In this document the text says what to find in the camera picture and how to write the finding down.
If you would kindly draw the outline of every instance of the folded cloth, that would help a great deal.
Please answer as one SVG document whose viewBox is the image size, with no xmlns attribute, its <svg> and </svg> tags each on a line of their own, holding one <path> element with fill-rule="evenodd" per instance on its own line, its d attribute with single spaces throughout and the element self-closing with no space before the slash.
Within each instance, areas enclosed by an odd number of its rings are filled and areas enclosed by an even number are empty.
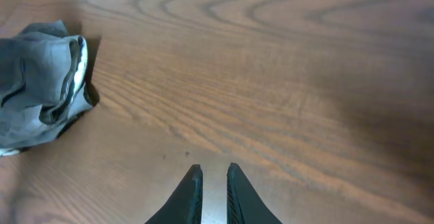
<svg viewBox="0 0 434 224">
<path fill-rule="evenodd" d="M 62 21 L 0 39 L 0 156 L 56 139 L 92 108 L 86 67 L 85 38 L 70 36 Z"/>
</svg>

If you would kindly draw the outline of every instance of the crumpled gray fabric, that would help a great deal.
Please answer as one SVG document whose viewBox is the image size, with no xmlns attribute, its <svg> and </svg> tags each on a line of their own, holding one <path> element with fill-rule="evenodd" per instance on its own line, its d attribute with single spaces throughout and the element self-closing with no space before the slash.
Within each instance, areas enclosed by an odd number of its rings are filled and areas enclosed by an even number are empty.
<svg viewBox="0 0 434 224">
<path fill-rule="evenodd" d="M 50 142 L 92 108 L 87 45 L 62 21 L 34 23 L 0 39 L 0 149 Z"/>
</svg>

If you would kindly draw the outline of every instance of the wood grain pattern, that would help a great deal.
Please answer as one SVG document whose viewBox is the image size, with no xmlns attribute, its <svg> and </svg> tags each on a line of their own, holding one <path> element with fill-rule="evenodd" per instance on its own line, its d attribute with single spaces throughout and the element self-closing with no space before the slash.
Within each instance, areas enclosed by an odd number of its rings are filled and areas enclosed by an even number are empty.
<svg viewBox="0 0 434 224">
<path fill-rule="evenodd" d="M 2 223 L 143 223 L 239 162 L 283 223 L 434 223 L 433 0 L 22 0 L 99 39 L 97 107 L 0 159 Z"/>
</svg>

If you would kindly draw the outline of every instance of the wood grain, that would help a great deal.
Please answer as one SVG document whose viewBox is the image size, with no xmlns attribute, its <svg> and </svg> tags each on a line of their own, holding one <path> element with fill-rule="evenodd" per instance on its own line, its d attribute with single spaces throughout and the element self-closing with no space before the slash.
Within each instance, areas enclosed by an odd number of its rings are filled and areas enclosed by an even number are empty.
<svg viewBox="0 0 434 224">
<path fill-rule="evenodd" d="M 225 223 L 239 162 L 283 223 L 434 223 L 433 4 L 22 0 L 2 36 L 100 40 L 100 102 L 0 159 L 0 221 L 143 223 L 201 164 L 203 223 Z"/>
</svg>

